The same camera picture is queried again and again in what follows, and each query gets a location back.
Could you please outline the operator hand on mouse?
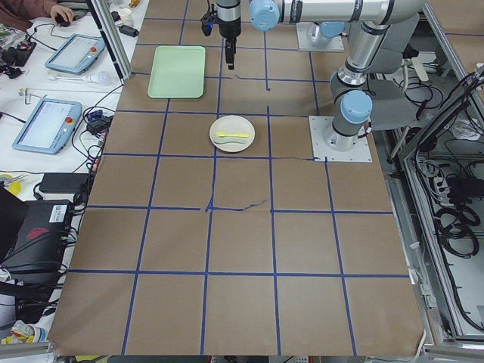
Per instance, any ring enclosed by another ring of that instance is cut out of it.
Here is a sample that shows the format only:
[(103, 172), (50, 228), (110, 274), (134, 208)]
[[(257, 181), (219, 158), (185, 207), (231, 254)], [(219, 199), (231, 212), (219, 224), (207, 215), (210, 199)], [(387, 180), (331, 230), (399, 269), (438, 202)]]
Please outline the operator hand on mouse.
[(50, 15), (56, 24), (71, 23), (74, 19), (73, 11), (63, 5), (53, 5), (50, 10)]

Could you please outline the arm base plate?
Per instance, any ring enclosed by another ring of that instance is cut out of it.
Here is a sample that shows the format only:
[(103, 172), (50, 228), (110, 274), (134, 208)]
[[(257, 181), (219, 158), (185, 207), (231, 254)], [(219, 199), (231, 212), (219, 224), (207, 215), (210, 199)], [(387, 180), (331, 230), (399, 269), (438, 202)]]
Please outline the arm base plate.
[(372, 156), (363, 127), (357, 135), (342, 136), (333, 128), (332, 116), (310, 116), (309, 131), (313, 158), (321, 162), (371, 163)]
[(306, 22), (296, 25), (298, 46), (301, 51), (343, 52), (343, 21)]

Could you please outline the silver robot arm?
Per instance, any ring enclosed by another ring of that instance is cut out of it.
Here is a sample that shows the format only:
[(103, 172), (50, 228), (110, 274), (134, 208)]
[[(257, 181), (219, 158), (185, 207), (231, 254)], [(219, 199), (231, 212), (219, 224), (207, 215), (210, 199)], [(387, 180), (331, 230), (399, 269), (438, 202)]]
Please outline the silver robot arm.
[(359, 34), (346, 62), (330, 82), (337, 113), (323, 131), (328, 147), (348, 151), (356, 144), (360, 128), (371, 115), (372, 100), (361, 88), (388, 29), (410, 19), (423, 6), (422, 1), (251, 1), (249, 16), (253, 27), (262, 32), (274, 29), (279, 23), (359, 24)]

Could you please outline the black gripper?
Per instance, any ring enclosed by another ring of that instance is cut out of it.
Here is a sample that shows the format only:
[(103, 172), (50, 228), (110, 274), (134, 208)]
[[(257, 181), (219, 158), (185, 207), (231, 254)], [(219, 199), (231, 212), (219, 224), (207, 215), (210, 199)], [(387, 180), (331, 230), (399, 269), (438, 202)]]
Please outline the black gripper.
[(234, 69), (236, 38), (241, 33), (240, 0), (216, 0), (219, 32), (225, 40), (225, 62), (229, 70)]

